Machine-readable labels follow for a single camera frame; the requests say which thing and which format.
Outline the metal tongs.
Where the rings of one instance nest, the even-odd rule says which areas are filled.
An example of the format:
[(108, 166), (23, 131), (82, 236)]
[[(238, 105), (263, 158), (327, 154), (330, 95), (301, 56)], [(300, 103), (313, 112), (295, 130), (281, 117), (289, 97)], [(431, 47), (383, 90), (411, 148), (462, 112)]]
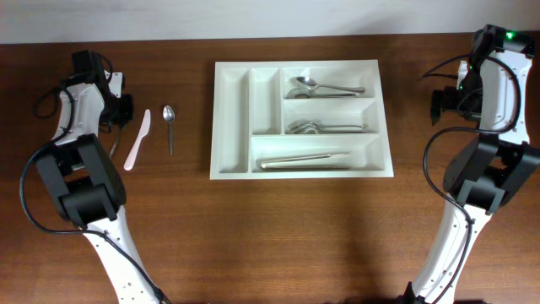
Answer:
[(260, 159), (258, 167), (264, 171), (341, 170), (350, 169), (349, 153), (325, 153)]

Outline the large metal spoon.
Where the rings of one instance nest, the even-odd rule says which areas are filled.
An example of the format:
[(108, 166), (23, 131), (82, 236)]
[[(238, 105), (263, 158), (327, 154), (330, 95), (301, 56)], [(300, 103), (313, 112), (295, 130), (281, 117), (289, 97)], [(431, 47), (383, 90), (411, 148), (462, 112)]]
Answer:
[(354, 93), (345, 94), (318, 94), (315, 91), (295, 88), (292, 89), (287, 95), (287, 99), (312, 99), (312, 98), (345, 98), (345, 97), (357, 97)]
[(341, 90), (341, 91), (346, 91), (346, 92), (356, 93), (356, 94), (363, 94), (366, 91), (364, 87), (349, 88), (349, 87), (342, 87), (342, 86), (336, 86), (336, 85), (330, 85), (330, 84), (319, 84), (313, 78), (306, 77), (306, 76), (296, 77), (294, 81), (298, 86), (306, 90), (317, 90), (319, 88), (326, 88), (326, 89)]

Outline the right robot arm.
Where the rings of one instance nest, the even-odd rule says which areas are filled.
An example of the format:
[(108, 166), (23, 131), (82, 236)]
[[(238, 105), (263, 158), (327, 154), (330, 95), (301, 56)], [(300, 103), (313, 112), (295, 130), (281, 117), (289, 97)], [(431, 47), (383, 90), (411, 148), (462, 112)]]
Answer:
[(526, 125), (526, 86), (535, 57), (533, 36), (487, 24), (476, 31), (469, 53), (456, 56), (456, 86), (434, 90), (430, 118), (455, 112), (475, 127), (444, 128), (471, 133), (445, 169), (443, 186), (431, 188), (445, 200), (435, 243), (417, 278), (399, 303), (452, 303), (456, 284), (481, 230), (507, 205), (539, 167), (539, 150)]

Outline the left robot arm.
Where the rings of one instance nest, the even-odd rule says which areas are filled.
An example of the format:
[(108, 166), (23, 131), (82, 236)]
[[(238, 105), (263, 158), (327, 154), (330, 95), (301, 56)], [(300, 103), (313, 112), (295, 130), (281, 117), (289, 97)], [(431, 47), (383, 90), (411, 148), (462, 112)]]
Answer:
[(53, 138), (28, 160), (40, 174), (59, 216), (96, 251), (120, 303), (166, 303), (127, 225), (127, 194), (100, 132), (133, 120), (125, 80), (98, 52), (72, 55), (73, 73), (53, 89), (61, 113)]

